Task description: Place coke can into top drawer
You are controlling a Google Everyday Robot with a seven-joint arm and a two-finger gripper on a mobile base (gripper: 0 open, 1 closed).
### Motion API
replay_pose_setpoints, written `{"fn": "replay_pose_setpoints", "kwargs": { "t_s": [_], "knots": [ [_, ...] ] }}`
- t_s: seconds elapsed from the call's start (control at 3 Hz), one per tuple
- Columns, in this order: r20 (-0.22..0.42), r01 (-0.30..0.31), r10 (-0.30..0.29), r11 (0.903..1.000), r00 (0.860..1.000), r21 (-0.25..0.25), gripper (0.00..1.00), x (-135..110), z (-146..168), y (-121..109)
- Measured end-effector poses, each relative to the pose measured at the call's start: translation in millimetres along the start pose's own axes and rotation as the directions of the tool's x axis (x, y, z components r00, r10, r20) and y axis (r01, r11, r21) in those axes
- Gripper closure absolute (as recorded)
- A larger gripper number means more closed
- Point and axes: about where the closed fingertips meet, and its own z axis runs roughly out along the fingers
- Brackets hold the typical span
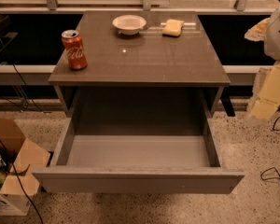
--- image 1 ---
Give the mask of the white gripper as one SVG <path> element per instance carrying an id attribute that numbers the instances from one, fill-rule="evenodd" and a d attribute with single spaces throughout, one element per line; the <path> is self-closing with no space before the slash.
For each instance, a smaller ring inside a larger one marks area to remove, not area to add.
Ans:
<path id="1" fill-rule="evenodd" d="M 280 6 L 268 19 L 263 19 L 245 33 L 245 39 L 259 42 L 264 40 L 265 54 L 280 61 Z M 280 106 L 280 63 L 265 73 L 250 114 L 259 120 L 270 119 Z"/>

